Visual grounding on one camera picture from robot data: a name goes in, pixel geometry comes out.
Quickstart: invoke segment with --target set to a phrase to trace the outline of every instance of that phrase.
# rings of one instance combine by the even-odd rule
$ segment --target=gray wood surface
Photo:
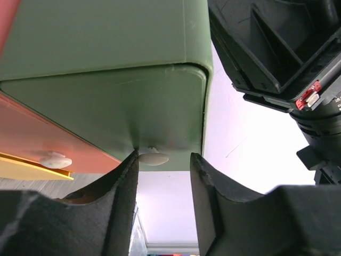
[[[51,198],[63,198],[102,177],[102,174],[71,175],[74,180],[21,181],[0,179],[0,190],[36,190]]]

